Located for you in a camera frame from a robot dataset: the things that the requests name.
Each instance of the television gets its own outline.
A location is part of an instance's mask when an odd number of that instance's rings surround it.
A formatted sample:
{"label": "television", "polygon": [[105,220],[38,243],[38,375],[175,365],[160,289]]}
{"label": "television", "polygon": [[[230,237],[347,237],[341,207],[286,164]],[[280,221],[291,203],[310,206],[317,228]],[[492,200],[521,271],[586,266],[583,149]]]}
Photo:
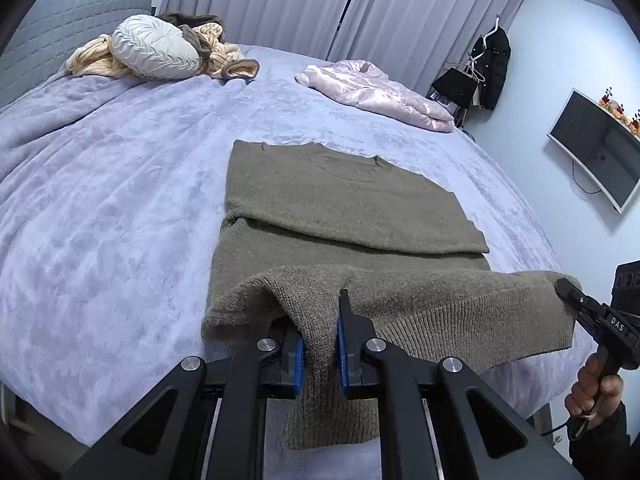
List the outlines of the television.
{"label": "television", "polygon": [[640,187],[640,139],[575,88],[547,136],[578,164],[622,213]]}

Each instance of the pillow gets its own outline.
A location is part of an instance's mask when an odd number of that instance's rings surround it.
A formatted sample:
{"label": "pillow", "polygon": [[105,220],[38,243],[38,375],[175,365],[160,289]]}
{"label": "pillow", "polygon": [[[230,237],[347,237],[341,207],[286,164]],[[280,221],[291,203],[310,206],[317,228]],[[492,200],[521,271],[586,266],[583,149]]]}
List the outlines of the pillow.
{"label": "pillow", "polygon": [[191,77],[202,61],[179,28],[145,14],[130,16],[116,27],[111,53],[135,72],[157,79]]}

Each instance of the pink jacket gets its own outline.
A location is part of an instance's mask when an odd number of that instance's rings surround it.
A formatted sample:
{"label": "pink jacket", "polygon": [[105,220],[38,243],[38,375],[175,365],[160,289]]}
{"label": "pink jacket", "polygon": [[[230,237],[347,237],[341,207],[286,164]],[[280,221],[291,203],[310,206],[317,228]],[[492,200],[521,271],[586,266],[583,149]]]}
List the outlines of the pink jacket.
{"label": "pink jacket", "polygon": [[441,104],[409,90],[373,63],[344,60],[327,66],[309,65],[296,76],[337,103],[355,106],[435,132],[450,132],[454,120]]}

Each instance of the hand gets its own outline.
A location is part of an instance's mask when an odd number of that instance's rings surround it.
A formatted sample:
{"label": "hand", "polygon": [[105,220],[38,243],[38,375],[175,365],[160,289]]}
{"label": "hand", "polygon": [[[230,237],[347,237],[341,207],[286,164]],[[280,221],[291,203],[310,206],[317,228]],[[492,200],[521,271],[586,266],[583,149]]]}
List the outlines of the hand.
{"label": "hand", "polygon": [[624,383],[619,375],[604,377],[598,385],[596,373],[598,371],[598,358],[591,354],[584,366],[578,371],[578,381],[571,388],[571,393],[564,399],[564,406],[569,415],[580,415],[593,407],[593,397],[600,387],[600,395],[604,398],[600,403],[598,414],[589,422],[588,430],[602,424],[602,421],[611,416],[620,404]]}

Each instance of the person's arm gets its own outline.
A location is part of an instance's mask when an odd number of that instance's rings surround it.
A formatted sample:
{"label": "person's arm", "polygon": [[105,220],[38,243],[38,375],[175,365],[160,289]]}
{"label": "person's arm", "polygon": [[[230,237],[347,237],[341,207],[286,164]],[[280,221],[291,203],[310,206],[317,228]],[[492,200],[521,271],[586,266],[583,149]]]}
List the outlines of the person's arm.
{"label": "person's arm", "polygon": [[569,443],[569,456],[585,480],[614,480],[625,470],[630,447],[626,411],[621,402],[623,382],[615,375],[598,384],[597,370],[598,360],[593,354],[578,372],[578,381],[564,400],[570,415],[580,415],[593,407],[598,389],[604,396],[598,414],[589,423],[589,431],[580,440]]}

